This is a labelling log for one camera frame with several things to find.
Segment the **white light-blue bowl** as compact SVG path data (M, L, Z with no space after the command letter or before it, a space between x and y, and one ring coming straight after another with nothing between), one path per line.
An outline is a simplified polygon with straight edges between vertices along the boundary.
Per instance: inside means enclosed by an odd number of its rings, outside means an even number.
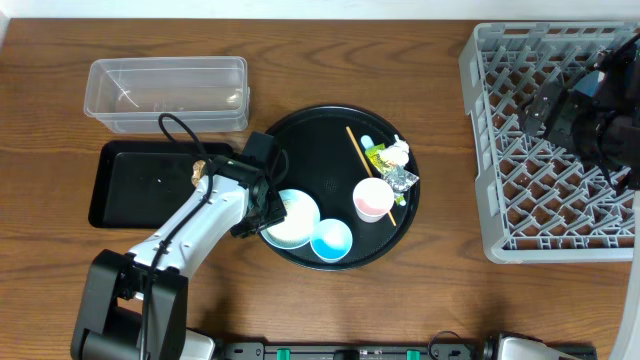
M306 245L315 226L320 222L320 211L315 200L297 189L279 192L285 206L284 221L263 230L260 235L271 246L293 250Z

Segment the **brown food scrap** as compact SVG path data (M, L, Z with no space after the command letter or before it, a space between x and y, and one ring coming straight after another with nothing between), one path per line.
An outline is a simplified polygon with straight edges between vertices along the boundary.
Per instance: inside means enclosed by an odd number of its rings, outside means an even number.
M197 187L206 170L206 162L204 160L196 161L192 166L191 183Z

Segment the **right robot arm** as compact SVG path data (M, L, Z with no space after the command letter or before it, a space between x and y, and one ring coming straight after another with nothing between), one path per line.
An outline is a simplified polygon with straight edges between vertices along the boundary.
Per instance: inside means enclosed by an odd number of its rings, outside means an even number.
M521 131L574 154L599 168L627 175L609 186L618 193L639 190L639 36L602 51L573 85L541 86L518 107Z

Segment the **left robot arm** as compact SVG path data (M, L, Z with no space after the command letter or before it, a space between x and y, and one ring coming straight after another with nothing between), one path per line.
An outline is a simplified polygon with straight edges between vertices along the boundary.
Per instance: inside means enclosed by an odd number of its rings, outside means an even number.
M211 359L216 343L186 326L189 281L219 240L277 224L286 211L269 165L217 157L188 200L126 254L89 267L71 341L74 359Z

